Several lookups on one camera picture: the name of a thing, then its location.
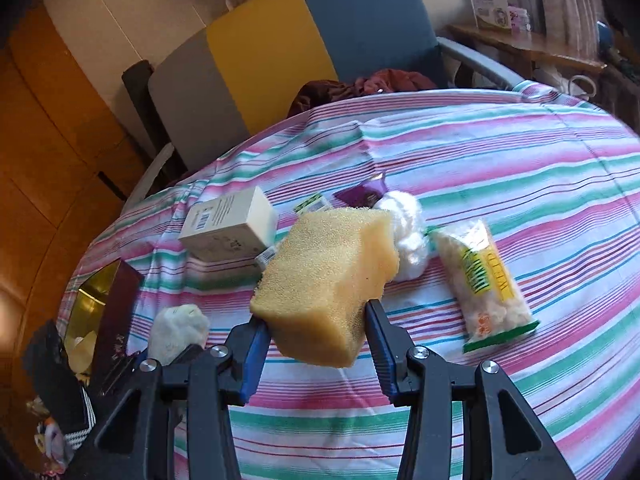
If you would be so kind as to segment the white cotton ball bag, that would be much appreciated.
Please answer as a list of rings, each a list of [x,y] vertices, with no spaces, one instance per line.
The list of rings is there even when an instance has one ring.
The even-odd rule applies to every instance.
[[[393,216],[394,245],[399,269],[394,282],[416,280],[424,273],[430,258],[423,209],[416,198],[402,191],[388,191],[373,206]]]

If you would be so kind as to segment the green yellow snack packet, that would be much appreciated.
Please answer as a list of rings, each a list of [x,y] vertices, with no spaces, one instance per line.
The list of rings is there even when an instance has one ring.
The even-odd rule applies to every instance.
[[[505,344],[536,330],[539,322],[502,260],[488,224],[471,219],[427,232],[463,315],[463,351]]]

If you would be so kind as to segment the white cardboard box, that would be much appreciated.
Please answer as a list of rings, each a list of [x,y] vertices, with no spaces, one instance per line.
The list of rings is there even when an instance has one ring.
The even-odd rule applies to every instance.
[[[205,262],[254,258],[276,237],[279,215],[259,186],[192,206],[179,242]]]

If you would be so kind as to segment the gold metal tin tray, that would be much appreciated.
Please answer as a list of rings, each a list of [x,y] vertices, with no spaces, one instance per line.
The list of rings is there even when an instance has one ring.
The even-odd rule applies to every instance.
[[[122,260],[109,263],[79,287],[64,335],[70,369],[105,396],[125,367],[132,312],[142,275]]]

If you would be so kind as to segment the purple foil sachet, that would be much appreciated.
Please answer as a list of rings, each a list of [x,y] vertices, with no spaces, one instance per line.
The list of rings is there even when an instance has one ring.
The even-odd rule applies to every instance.
[[[371,208],[387,192],[388,187],[385,182],[385,174],[384,172],[380,172],[351,188],[345,188],[344,190],[336,192],[334,197],[349,207]]]

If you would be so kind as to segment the striped pink green bedsheet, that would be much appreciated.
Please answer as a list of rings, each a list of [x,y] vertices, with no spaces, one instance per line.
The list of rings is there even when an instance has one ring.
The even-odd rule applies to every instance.
[[[438,260],[390,284],[390,319],[450,362],[496,361],[546,425],[579,479],[605,477],[639,427],[639,140],[614,117],[526,82],[512,92],[438,90],[370,96],[281,122],[122,214],[89,246],[58,312],[117,259],[143,278],[128,349],[160,310],[196,304],[208,340],[250,316],[254,266],[215,266],[179,243],[195,204],[259,186],[285,235],[314,194],[382,174],[416,196],[429,226],[488,223],[537,329],[464,352],[460,309]]]

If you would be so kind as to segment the orange wooden wardrobe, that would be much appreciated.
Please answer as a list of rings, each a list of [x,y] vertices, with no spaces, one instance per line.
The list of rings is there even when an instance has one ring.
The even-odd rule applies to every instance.
[[[35,0],[1,49],[1,431],[29,468],[41,457],[22,353],[145,166]]]

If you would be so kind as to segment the dark red cloth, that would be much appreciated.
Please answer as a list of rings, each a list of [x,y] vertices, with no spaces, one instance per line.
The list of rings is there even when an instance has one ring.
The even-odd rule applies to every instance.
[[[415,92],[437,89],[437,84],[418,72],[405,70],[378,70],[369,77],[354,82],[337,80],[309,81],[299,89],[288,109],[288,117],[312,110],[315,107],[338,101],[375,96],[381,93]]]

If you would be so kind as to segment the wooden side shelf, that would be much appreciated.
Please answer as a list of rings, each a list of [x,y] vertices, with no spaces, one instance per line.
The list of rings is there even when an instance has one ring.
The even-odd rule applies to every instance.
[[[599,76],[608,64],[597,56],[583,56],[568,44],[548,39],[536,32],[499,32],[475,26],[448,25],[448,32],[457,42],[477,42],[495,48],[522,60],[525,64],[552,65],[562,70],[576,70],[577,73]]]

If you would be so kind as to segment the white box on shelf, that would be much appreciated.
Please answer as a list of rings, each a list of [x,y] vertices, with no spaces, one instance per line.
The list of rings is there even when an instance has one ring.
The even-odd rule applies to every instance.
[[[471,3],[478,28],[510,32],[508,0],[471,0]]]

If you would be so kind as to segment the pink patterned curtain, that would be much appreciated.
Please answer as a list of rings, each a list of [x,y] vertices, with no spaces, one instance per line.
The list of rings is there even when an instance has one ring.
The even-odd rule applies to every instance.
[[[598,56],[602,0],[534,0],[534,29],[584,58]]]

